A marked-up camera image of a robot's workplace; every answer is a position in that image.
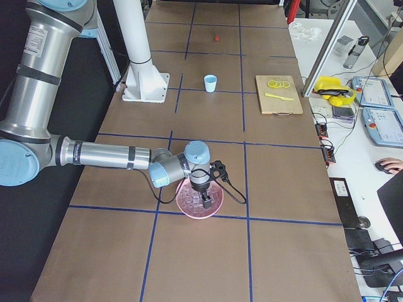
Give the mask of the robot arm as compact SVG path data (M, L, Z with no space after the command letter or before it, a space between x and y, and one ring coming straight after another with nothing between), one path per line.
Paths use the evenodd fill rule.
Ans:
M23 53L29 28L25 1L1 1L1 93ZM49 130L72 138L93 141L110 105L113 88L96 40L75 38L64 78L50 115ZM49 167L27 184L1 187L1 214L18 211L62 211L67 208L82 168Z

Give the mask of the person hand on mouse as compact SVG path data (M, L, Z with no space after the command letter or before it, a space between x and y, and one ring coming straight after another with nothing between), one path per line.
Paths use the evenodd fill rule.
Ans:
M386 168L396 168L399 170L399 172L403 169L403 161L400 159L392 158L392 157L387 157L380 159L382 162L382 165L386 165Z

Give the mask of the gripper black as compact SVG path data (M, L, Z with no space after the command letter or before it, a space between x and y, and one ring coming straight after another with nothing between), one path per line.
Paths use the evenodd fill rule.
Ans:
M197 184L193 181L190 181L191 188L201 194L202 205L204 209L209 209L212 206L211 197L208 195L207 190L210 187L209 182L204 182L201 184Z

